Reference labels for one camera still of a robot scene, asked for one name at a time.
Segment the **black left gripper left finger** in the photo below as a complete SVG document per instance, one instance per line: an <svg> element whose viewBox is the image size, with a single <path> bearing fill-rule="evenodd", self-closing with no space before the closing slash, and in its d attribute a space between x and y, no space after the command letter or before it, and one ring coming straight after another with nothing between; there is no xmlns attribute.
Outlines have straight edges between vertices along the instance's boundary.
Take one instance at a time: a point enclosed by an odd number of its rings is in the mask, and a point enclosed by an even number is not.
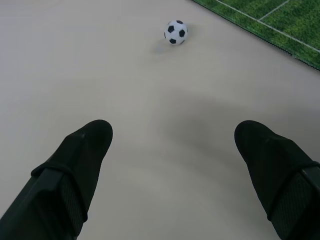
<svg viewBox="0 0 320 240"><path fill-rule="evenodd" d="M77 240L112 139L101 119L66 136L0 218L0 240Z"/></svg>

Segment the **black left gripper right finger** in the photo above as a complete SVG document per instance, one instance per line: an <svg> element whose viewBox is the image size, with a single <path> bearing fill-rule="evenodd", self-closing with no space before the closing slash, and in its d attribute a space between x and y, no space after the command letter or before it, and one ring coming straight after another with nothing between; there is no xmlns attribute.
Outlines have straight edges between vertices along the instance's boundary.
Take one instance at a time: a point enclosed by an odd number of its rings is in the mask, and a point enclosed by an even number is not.
<svg viewBox="0 0 320 240"><path fill-rule="evenodd" d="M320 240L320 163L257 121L239 123L234 141L280 240Z"/></svg>

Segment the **small black-white soccer ball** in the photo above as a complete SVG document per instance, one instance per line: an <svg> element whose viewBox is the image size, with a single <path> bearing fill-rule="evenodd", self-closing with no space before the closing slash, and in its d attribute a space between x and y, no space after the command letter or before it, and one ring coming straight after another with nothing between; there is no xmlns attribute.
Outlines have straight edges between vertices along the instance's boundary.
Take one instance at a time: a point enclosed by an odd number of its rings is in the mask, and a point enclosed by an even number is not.
<svg viewBox="0 0 320 240"><path fill-rule="evenodd" d="M187 25L181 20L171 20L164 31L164 38L171 45L181 45L184 43L188 36Z"/></svg>

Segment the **green soccer field mat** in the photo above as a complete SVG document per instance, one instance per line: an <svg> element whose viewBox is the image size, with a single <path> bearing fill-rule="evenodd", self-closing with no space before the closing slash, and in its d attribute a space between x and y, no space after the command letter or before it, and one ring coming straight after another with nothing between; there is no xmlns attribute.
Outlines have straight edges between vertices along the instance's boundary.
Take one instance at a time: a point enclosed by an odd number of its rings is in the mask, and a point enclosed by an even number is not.
<svg viewBox="0 0 320 240"><path fill-rule="evenodd" d="M320 0L192 0L320 71Z"/></svg>

